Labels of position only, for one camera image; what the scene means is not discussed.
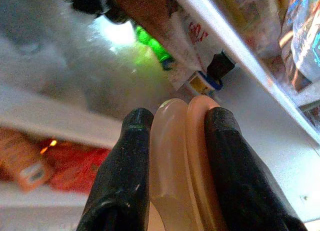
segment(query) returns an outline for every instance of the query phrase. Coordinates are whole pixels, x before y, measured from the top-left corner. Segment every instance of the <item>black bottle cap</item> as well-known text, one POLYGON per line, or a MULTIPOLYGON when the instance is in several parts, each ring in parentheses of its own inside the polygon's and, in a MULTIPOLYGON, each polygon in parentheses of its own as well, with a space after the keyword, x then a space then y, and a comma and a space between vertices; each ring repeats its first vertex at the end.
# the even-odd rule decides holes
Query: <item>black bottle cap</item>
POLYGON ((130 17, 125 13, 125 11, 119 7, 113 0, 107 0, 106 5, 110 8, 104 15, 107 19, 116 25, 124 24, 130 17))
POLYGON ((209 66, 207 67, 207 74, 210 75, 215 80, 220 80, 229 71, 235 67, 233 61, 226 56, 222 51, 219 54, 215 54, 209 66))
POLYGON ((72 0, 75 10, 90 14, 101 15, 108 11, 107 0, 72 0))

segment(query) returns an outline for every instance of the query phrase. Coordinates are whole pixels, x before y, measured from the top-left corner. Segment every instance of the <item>green bottle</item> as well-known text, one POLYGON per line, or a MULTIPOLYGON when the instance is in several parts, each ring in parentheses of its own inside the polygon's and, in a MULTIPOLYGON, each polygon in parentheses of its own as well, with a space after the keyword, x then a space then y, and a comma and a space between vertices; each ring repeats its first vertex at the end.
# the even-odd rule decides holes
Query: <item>green bottle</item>
POLYGON ((170 70, 170 65, 174 62, 174 59, 164 49, 164 47, 149 33, 147 33, 147 31, 144 30, 143 27, 137 26, 135 32, 139 42, 152 48, 154 54, 162 64, 163 68, 165 70, 170 70))

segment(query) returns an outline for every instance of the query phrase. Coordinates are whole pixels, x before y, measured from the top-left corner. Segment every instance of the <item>tan rubber object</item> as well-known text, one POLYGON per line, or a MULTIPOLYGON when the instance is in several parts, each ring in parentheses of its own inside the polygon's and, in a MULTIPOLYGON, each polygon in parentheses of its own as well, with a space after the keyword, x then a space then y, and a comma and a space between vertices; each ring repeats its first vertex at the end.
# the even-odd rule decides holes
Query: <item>tan rubber object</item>
POLYGON ((166 231, 203 231, 186 148, 188 105, 177 98, 157 110, 150 135, 150 201, 166 231))
POLYGON ((205 115, 219 107, 205 95, 194 97, 186 115, 186 148, 192 187, 205 231, 226 231, 218 196, 211 175, 205 141, 205 115))
POLYGON ((149 206, 148 231, 166 231, 160 214, 152 202, 149 206))

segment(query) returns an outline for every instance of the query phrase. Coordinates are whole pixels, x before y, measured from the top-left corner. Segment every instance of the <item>food item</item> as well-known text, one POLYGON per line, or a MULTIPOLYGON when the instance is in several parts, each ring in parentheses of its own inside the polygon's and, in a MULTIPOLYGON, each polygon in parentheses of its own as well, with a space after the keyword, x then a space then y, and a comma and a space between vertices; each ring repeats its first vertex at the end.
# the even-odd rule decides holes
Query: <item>food item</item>
POLYGON ((25 192, 47 181, 52 169, 40 156, 38 147, 20 132, 0 127, 1 166, 25 192))
POLYGON ((221 0, 245 42, 260 58, 280 54, 279 0, 221 0))
POLYGON ((41 150, 54 169, 49 180, 51 188, 64 192, 89 194, 98 168, 108 156, 109 148, 88 147, 70 142, 58 143, 41 150))

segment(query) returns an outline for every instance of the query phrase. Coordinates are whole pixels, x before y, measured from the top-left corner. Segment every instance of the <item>white shelf edge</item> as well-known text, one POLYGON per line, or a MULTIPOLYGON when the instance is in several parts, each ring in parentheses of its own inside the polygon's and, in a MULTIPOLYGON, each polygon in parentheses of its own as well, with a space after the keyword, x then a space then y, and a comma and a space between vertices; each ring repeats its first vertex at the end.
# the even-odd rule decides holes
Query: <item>white shelf edge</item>
POLYGON ((118 141, 121 125, 111 117, 0 84, 0 126, 111 148, 118 141))

